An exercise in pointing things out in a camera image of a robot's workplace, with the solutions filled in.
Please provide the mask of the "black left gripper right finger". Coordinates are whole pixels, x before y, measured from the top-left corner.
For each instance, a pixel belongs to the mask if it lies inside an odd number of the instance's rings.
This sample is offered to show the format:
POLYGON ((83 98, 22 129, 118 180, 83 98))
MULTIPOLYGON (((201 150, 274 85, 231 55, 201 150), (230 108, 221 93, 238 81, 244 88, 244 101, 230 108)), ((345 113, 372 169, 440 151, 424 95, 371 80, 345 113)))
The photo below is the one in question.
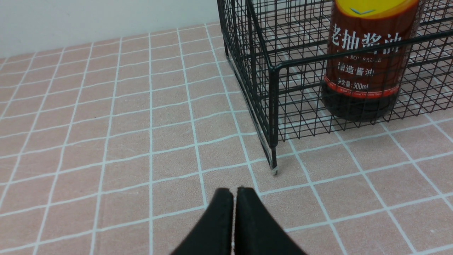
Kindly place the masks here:
POLYGON ((239 187, 234 230, 236 255, 306 255, 275 221, 255 190, 239 187))

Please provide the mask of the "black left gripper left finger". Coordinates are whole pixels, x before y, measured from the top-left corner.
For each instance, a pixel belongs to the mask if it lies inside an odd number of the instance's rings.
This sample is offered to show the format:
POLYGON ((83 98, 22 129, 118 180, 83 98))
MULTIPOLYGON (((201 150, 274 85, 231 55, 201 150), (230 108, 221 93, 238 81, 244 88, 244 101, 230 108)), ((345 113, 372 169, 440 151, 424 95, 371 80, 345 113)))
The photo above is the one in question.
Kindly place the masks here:
POLYGON ((229 255, 233 232, 234 196, 215 190, 209 206, 172 255, 229 255))

